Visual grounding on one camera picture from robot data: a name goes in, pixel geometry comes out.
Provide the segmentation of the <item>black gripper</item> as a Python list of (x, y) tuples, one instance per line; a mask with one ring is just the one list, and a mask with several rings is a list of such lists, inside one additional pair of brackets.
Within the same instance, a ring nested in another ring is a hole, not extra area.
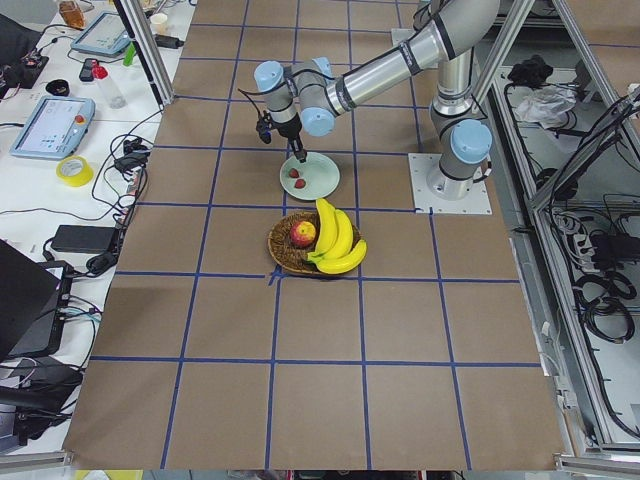
[(300, 138), (302, 122), (299, 114), (273, 113), (273, 125), (278, 133), (291, 142), (291, 150), (295, 158), (304, 163), (307, 160), (307, 151)]

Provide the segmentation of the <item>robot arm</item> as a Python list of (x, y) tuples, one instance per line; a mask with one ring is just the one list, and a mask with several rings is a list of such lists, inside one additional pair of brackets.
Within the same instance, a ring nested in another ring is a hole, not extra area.
[(285, 67), (261, 63), (254, 71), (266, 108), (258, 111), (256, 131), (270, 143), (273, 131), (285, 138), (300, 161), (307, 152), (301, 135), (322, 137), (335, 120), (426, 68), (438, 67), (431, 120), (442, 154), (427, 176), (429, 189), (446, 200), (464, 198), (481, 182), (476, 172), (492, 145), (488, 127), (471, 115), (472, 53), (499, 11), (497, 1), (433, 1), (416, 11), (413, 34), (388, 51), (338, 77), (327, 58)]

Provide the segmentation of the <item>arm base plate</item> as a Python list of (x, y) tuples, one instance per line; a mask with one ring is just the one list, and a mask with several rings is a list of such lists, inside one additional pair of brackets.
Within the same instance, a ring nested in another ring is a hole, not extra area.
[(440, 170), (440, 154), (408, 155), (414, 210), (424, 214), (491, 215), (492, 208), (480, 166), (467, 180), (452, 180)]

